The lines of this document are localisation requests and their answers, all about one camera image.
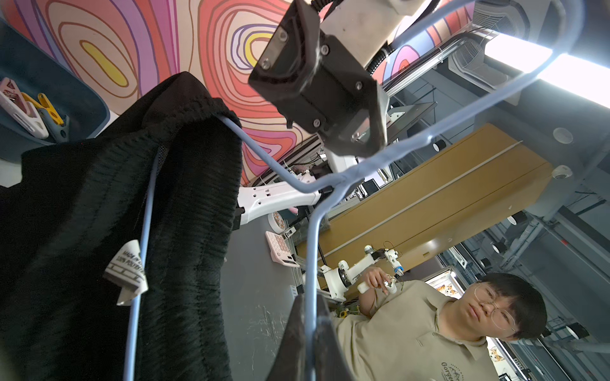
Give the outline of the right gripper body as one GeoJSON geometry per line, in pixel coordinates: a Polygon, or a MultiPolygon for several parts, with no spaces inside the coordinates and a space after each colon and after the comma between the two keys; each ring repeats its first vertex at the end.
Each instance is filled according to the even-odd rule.
{"type": "Polygon", "coordinates": [[[289,6],[248,83],[338,156],[371,157],[388,142],[389,98],[305,1],[289,6]]]}

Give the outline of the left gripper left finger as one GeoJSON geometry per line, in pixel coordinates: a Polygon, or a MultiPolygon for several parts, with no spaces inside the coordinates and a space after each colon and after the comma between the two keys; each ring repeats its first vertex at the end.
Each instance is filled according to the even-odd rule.
{"type": "Polygon", "coordinates": [[[285,325],[276,360],[268,374],[268,381],[304,380],[305,333],[304,295],[298,295],[285,325]]]}

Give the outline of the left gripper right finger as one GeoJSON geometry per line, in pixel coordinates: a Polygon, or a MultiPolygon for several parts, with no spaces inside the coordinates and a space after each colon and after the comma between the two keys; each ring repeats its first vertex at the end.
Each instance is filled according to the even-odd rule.
{"type": "Polygon", "coordinates": [[[349,381],[353,374],[338,342],[327,302],[317,295],[316,329],[314,333],[315,379],[321,381],[349,381]]]}

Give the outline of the light blue wire hanger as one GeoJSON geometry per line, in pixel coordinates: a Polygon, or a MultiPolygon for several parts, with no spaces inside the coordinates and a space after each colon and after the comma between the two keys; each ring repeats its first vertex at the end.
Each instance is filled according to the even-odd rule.
{"type": "MultiPolygon", "coordinates": [[[[305,374],[304,380],[316,380],[314,370],[314,333],[316,329],[317,295],[315,286],[317,277],[317,260],[314,250],[319,243],[319,225],[330,209],[338,204],[365,176],[379,168],[400,159],[403,155],[420,149],[429,144],[431,139],[446,130],[465,121],[481,111],[496,105],[508,96],[524,89],[535,82],[557,58],[563,57],[576,43],[585,19],[585,4],[582,1],[557,1],[554,7],[561,15],[559,34],[554,46],[546,57],[536,67],[515,79],[510,80],[498,90],[480,98],[464,109],[435,123],[426,133],[418,133],[405,141],[389,144],[371,157],[359,157],[360,162],[344,171],[323,176],[311,183],[304,183],[288,170],[283,168],[262,147],[249,137],[235,122],[228,117],[221,117],[221,122],[233,131],[249,148],[251,148],[267,165],[281,178],[281,184],[292,191],[289,205],[295,205],[300,196],[316,193],[331,187],[332,192],[314,210],[308,231],[308,257],[306,266],[306,282],[304,284],[304,333],[305,333],[305,374]]],[[[402,18],[407,12],[407,6],[402,1],[352,1],[340,5],[326,21],[320,20],[320,28],[325,34],[339,39],[347,50],[365,68],[362,54],[365,44],[372,40],[372,32],[387,26],[392,18],[402,18]]]]}

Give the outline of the black shorts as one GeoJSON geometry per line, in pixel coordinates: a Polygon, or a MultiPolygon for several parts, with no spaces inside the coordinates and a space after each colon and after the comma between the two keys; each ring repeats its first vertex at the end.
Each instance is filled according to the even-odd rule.
{"type": "Polygon", "coordinates": [[[220,274],[234,225],[235,115],[188,72],[97,138],[22,155],[1,192],[1,378],[122,379],[130,310],[107,265],[141,236],[162,153],[141,298],[138,380],[228,380],[220,274]]]}

